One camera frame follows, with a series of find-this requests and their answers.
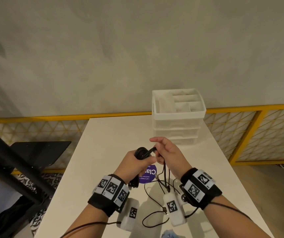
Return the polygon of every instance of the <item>yellow railing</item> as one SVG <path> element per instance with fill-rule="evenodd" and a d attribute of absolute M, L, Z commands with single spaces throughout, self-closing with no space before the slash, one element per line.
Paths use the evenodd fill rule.
<path fill-rule="evenodd" d="M 245 131 L 237 147 L 229 158 L 231 165 L 261 165 L 261 164 L 284 164 L 284 160 L 264 160 L 264 161 L 237 161 L 244 148 L 247 146 L 249 140 L 254 135 L 255 131 L 263 121 L 269 110 L 282 110 L 284 104 L 281 105 L 264 105 L 264 106 L 247 106 L 247 107 L 231 107 L 231 108 L 209 108 L 207 113 L 231 113 L 231 112 L 251 112 L 256 114 L 251 120 L 251 124 Z M 102 117 L 120 117 L 120 116 L 139 116 L 151 115 L 152 112 L 131 112 L 131 113 L 113 113 L 113 114 L 89 114 L 89 115 L 67 115 L 67 116 L 41 116 L 41 117 L 18 117 L 18 118 L 0 118 L 0 123 L 13 122 L 35 122 L 35 121 L 62 121 L 62 120 L 88 120 L 90 118 Z M 63 173 L 64 169 L 45 170 L 46 173 Z"/>

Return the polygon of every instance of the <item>blue plastic wrapper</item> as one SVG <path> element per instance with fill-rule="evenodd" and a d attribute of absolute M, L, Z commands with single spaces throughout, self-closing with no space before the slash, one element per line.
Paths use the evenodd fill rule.
<path fill-rule="evenodd" d="M 173 230 L 166 230 L 162 234 L 161 238 L 179 238 Z"/>

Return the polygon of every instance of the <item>person's left hand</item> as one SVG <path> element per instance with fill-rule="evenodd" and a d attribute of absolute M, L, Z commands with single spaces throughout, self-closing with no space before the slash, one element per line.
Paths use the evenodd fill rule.
<path fill-rule="evenodd" d="M 136 175 L 142 176 L 148 165 L 156 162 L 156 157 L 154 156 L 150 156 L 144 160 L 138 160 L 134 156 L 134 153 L 135 150 L 129 151 L 113 173 L 123 179 L 126 184 L 128 184 Z"/>

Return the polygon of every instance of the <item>qr code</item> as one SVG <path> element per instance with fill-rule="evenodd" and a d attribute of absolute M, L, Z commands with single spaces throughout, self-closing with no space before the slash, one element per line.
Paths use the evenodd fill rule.
<path fill-rule="evenodd" d="M 204 172 L 203 174 L 212 180 L 212 177 L 208 175 L 206 172 Z"/>
<path fill-rule="evenodd" d="M 135 217 L 137 216 L 137 211 L 138 211 L 138 209 L 131 207 L 129 217 L 135 219 Z"/>
<path fill-rule="evenodd" d="M 121 190 L 119 196 L 118 196 L 118 199 L 121 200 L 121 202 L 124 201 L 124 198 L 126 197 L 126 192 L 124 190 Z"/>
<path fill-rule="evenodd" d="M 194 197 L 196 198 L 196 196 L 199 194 L 200 189 L 198 189 L 195 185 L 191 185 L 191 187 L 188 189 L 188 192 Z"/>
<path fill-rule="evenodd" d="M 168 211 L 170 213 L 174 212 L 174 211 L 177 211 L 177 206 L 176 206 L 176 203 L 174 200 L 172 200 L 171 202 L 168 202 L 167 203 L 167 207 L 168 207 Z"/>
<path fill-rule="evenodd" d="M 107 187 L 105 190 L 108 191 L 108 192 L 110 192 L 110 193 L 112 193 L 112 194 L 114 194 L 114 192 L 116 192 L 117 188 L 118 188 L 118 185 L 116 185 L 116 184 L 110 182 L 110 183 L 108 184 L 108 187 Z"/>
<path fill-rule="evenodd" d="M 199 179 L 200 182 L 202 182 L 204 185 L 209 182 L 209 179 L 208 179 L 206 176 L 204 176 L 203 174 L 201 174 L 200 176 L 198 176 L 198 179 Z"/>
<path fill-rule="evenodd" d="M 102 180 L 100 181 L 100 183 L 98 184 L 98 187 L 104 188 L 107 183 L 108 183 L 108 180 L 102 179 Z"/>

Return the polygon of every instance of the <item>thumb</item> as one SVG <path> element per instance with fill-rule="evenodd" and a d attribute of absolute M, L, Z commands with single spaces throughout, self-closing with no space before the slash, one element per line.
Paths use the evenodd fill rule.
<path fill-rule="evenodd" d="M 154 156 L 150 156 L 150 157 L 147 157 L 146 159 L 144 159 L 142 161 L 143 161 L 143 166 L 145 167 L 145 166 L 154 164 L 157 161 L 157 159 Z"/>
<path fill-rule="evenodd" d="M 155 147 L 163 158 L 168 156 L 169 152 L 165 149 L 165 146 L 163 144 L 156 143 Z"/>

